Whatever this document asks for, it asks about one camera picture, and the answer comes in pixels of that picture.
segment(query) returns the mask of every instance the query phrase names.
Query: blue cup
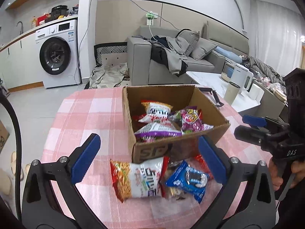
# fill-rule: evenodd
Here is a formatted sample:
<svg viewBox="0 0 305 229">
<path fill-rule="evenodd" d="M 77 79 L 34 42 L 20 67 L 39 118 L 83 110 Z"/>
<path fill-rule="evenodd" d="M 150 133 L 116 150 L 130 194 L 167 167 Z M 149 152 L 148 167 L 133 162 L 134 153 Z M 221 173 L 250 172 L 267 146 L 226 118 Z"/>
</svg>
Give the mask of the blue cup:
<svg viewBox="0 0 305 229">
<path fill-rule="evenodd" d="M 227 73 L 228 78 L 231 78 L 231 77 L 232 77 L 233 71 L 234 71 L 234 68 L 228 67 L 228 71 L 227 71 L 227 72 L 228 72 L 228 73 Z"/>
</svg>

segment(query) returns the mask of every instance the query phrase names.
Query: table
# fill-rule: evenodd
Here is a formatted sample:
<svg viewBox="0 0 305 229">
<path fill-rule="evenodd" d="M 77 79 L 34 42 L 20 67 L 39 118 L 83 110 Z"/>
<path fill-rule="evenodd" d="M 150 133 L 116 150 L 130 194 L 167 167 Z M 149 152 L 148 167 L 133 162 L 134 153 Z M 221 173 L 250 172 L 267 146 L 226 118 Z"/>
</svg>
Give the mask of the table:
<svg viewBox="0 0 305 229">
<path fill-rule="evenodd" d="M 217 146 L 229 157 L 236 156 L 244 163 L 256 164 L 261 159 L 269 162 L 270 153 L 258 146 L 236 140 L 234 129 L 243 124 L 241 116 L 228 104 L 219 108 L 230 121 L 231 127 Z M 54 162 L 69 156 L 82 145 L 91 133 L 100 135 L 101 149 L 89 167 L 83 181 L 76 184 L 92 211 L 109 228 L 190 228 L 212 203 L 221 185 L 214 180 L 207 184 L 199 205 L 193 197 L 167 201 L 164 198 L 129 199 L 121 203 L 112 187 L 109 160 L 131 161 L 127 148 L 127 129 L 123 121 L 122 88 L 87 89 L 63 100 L 49 131 L 41 162 Z M 52 185 L 63 212 L 73 218 L 56 182 Z M 242 183 L 228 211 L 231 216 L 245 188 Z"/>
<path fill-rule="evenodd" d="M 221 74 L 195 71 L 187 71 L 186 74 L 196 83 L 216 90 L 220 97 L 223 98 L 225 96 L 225 92 L 229 83 L 222 79 Z M 236 112 L 240 113 L 259 105 L 260 102 L 252 100 L 249 97 L 249 92 L 244 90 L 241 92 L 241 94 L 237 95 L 231 106 L 235 109 Z"/>
</svg>

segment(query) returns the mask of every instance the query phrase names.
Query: screw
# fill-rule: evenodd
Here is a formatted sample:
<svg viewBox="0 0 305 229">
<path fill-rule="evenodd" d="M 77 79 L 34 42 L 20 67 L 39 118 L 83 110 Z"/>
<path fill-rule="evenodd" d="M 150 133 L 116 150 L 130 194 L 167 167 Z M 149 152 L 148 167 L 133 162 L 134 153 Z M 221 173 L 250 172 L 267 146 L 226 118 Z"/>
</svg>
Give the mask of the screw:
<svg viewBox="0 0 305 229">
<path fill-rule="evenodd" d="M 65 163 L 65 162 L 67 162 L 67 160 L 68 160 L 68 158 L 64 156 L 59 159 L 59 162 Z"/>
<path fill-rule="evenodd" d="M 260 161 L 260 165 L 261 165 L 261 166 L 266 166 L 267 163 L 266 163 L 264 160 L 261 160 L 261 161 Z"/>
<path fill-rule="evenodd" d="M 239 159 L 237 157 L 231 157 L 231 162 L 237 164 L 239 162 Z"/>
<path fill-rule="evenodd" d="M 37 160 L 37 159 L 35 159 L 35 160 L 33 160 L 33 162 L 32 162 L 32 165 L 37 165 L 39 163 L 39 160 Z"/>
</svg>

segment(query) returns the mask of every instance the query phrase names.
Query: electric kettle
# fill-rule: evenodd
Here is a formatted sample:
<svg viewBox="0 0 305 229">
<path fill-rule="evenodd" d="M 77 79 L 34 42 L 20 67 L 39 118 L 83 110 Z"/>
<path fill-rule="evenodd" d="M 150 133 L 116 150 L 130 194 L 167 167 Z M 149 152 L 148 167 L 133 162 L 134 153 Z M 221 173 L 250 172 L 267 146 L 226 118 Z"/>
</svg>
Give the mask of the electric kettle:
<svg viewBox="0 0 305 229">
<path fill-rule="evenodd" d="M 249 77 L 250 80 L 248 82 L 247 87 L 245 88 L 245 83 L 246 83 L 247 77 Z M 234 66 L 234 71 L 233 71 L 233 74 L 231 76 L 230 82 L 233 82 L 240 87 L 239 94 L 243 90 L 248 90 L 250 88 L 250 85 L 252 83 L 252 79 L 253 79 L 253 73 L 251 71 L 249 71 L 248 68 L 246 68 L 246 67 L 244 67 L 240 64 L 236 64 Z"/>
</svg>

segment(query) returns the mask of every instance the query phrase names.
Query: cardboard box on floor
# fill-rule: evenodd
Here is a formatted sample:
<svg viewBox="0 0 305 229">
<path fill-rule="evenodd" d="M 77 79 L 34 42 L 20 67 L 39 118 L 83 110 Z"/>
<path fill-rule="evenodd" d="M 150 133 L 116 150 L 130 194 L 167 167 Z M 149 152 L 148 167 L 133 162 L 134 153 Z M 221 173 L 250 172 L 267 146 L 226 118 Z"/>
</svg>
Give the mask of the cardboard box on floor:
<svg viewBox="0 0 305 229">
<path fill-rule="evenodd" d="M 0 152 L 2 151 L 2 148 L 4 147 L 4 144 L 7 141 L 9 135 L 10 135 L 9 132 L 0 121 Z"/>
<path fill-rule="evenodd" d="M 134 132 L 142 125 L 133 121 L 134 115 L 146 113 L 141 100 L 164 102 L 173 106 L 172 111 L 187 106 L 197 106 L 202 110 L 202 120 L 214 128 L 186 134 L 180 137 L 169 137 L 152 143 L 137 142 Z M 214 104 L 193 85 L 156 85 L 124 87 L 122 91 L 123 116 L 128 128 L 128 148 L 133 163 L 167 155 L 171 160 L 183 160 L 198 155 L 198 138 L 207 134 L 216 144 L 230 127 L 229 121 L 219 112 Z"/>
</svg>

